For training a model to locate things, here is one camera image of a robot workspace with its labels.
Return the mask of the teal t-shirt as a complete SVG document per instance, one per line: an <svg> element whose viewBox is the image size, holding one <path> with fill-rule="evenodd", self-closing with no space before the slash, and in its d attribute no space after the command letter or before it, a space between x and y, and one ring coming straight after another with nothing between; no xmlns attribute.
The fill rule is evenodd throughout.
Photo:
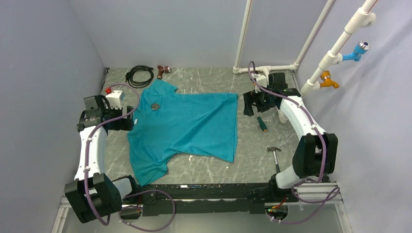
<svg viewBox="0 0 412 233"><path fill-rule="evenodd" d="M151 105L158 103L159 110ZM151 184L168 172L168 162L180 153L212 156L233 162L237 149L238 95L180 94L165 81L143 90L128 133L130 164L138 183Z"/></svg>

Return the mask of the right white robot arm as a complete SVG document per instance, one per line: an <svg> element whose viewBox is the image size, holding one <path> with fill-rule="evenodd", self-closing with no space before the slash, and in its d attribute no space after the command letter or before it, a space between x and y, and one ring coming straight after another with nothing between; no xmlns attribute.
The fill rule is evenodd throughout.
<svg viewBox="0 0 412 233"><path fill-rule="evenodd" d="M268 196L280 201L287 190L304 181L320 182L324 175L334 172L338 138L327 133L306 109L299 91L289 88L284 74L268 76L250 74L254 84L252 91L243 94L244 115L266 112L276 108L290 122L299 143L292 157L292 164L275 175L275 184L268 187Z"/></svg>

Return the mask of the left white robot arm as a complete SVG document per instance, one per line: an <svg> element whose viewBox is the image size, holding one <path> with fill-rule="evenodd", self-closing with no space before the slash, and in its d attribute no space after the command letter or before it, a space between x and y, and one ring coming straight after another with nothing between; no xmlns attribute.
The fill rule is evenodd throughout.
<svg viewBox="0 0 412 233"><path fill-rule="evenodd" d="M132 204L140 196L135 179L124 176L110 180L104 171L105 143L109 131L131 131L133 107L122 105L124 92L84 98L85 110L77 124L81 138L78 170L64 194L81 223L110 216L122 209L123 200Z"/></svg>

